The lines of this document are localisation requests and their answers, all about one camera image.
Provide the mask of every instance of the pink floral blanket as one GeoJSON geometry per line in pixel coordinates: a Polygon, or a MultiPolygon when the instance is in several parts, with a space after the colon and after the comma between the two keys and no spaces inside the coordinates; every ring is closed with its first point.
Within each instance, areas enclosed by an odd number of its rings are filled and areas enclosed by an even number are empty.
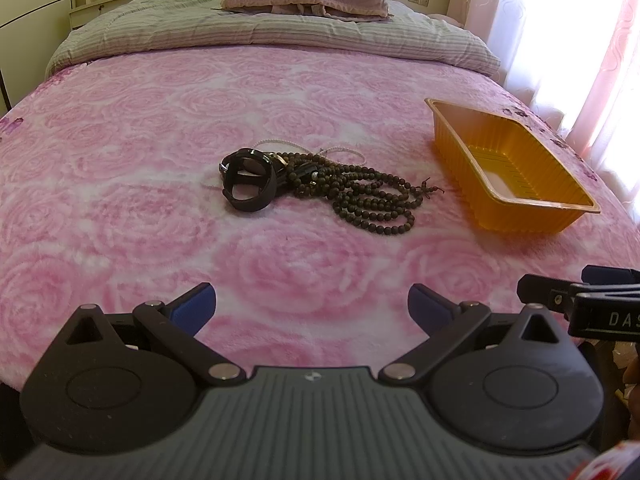
{"type": "Polygon", "coordinates": [[[526,272],[640,267],[638,232],[593,171],[497,84],[436,62],[268,46],[102,59],[41,85],[0,136],[0,380],[16,388],[81,303],[126,312],[208,281],[218,309],[198,338],[247,370],[376,372],[426,338],[407,314],[412,283],[517,312],[526,272]],[[602,214],[553,236],[478,228],[434,151],[427,97],[520,120],[602,214]],[[355,229],[315,199],[241,214],[218,163],[269,138],[353,148],[446,193],[398,237],[355,229]]]}

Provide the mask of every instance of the black watch band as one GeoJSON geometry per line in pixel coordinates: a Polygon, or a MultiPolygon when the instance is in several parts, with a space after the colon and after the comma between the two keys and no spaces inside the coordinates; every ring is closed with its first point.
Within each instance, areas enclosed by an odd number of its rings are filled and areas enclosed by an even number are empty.
{"type": "Polygon", "coordinates": [[[251,148],[242,148],[224,158],[220,164],[224,173],[224,189],[222,194],[229,203],[239,211],[260,211],[269,205],[276,196],[277,178],[273,167],[273,161],[263,152],[251,148]],[[253,174],[238,173],[246,170],[245,163],[254,161],[264,170],[264,174],[255,174],[255,164],[249,170],[253,174]],[[258,195],[252,198],[240,200],[233,196],[233,188],[236,184],[249,184],[258,187],[258,195]]]}

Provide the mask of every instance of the curtain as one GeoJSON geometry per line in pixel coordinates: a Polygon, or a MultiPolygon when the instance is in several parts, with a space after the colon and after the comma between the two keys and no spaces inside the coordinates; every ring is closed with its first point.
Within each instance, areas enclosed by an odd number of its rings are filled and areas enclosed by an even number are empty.
{"type": "Polygon", "coordinates": [[[640,225],[640,0],[450,0],[447,14],[640,225]]]}

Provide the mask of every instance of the folded comforter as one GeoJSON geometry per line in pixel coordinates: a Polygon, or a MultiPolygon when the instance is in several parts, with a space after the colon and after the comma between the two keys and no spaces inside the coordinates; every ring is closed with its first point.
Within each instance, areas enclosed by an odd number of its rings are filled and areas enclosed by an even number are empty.
{"type": "Polygon", "coordinates": [[[393,18],[354,23],[317,16],[244,14],[220,10],[220,0],[135,0],[73,31],[56,50],[47,75],[119,54],[211,45],[282,44],[354,50],[440,61],[484,75],[500,62],[468,30],[390,2],[393,18]]]}

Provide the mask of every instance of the yellow plastic tray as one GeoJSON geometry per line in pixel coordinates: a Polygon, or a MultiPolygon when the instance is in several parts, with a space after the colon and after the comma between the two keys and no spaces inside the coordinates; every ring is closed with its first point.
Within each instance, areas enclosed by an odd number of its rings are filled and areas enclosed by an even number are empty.
{"type": "Polygon", "coordinates": [[[426,99],[436,147],[478,223],[496,231],[557,233],[600,208],[522,124],[426,99]]]}

